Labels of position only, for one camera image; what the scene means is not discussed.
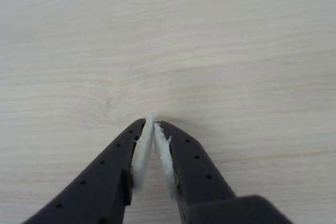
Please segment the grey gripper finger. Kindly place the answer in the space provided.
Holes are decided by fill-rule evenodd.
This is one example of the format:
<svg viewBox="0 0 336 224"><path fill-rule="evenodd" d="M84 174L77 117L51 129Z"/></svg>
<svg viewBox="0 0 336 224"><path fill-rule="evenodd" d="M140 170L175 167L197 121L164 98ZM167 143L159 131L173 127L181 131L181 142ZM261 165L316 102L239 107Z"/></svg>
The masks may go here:
<svg viewBox="0 0 336 224"><path fill-rule="evenodd" d="M201 143L177 126L159 122L169 139L182 223L290 223L259 195L238 197Z"/></svg>
<svg viewBox="0 0 336 224"><path fill-rule="evenodd" d="M131 204L135 148L150 138L151 119L141 118L123 130L54 199L26 223L123 223Z"/></svg>

